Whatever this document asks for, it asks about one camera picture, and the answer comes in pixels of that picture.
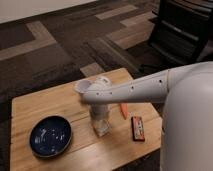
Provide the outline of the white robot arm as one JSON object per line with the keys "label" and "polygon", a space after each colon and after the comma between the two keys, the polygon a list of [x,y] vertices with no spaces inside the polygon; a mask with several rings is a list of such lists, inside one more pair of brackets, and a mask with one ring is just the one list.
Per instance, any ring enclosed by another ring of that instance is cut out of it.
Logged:
{"label": "white robot arm", "polygon": [[113,103],[162,103],[160,171],[213,171],[213,61],[117,85],[98,76],[78,81],[75,90],[95,119]]}

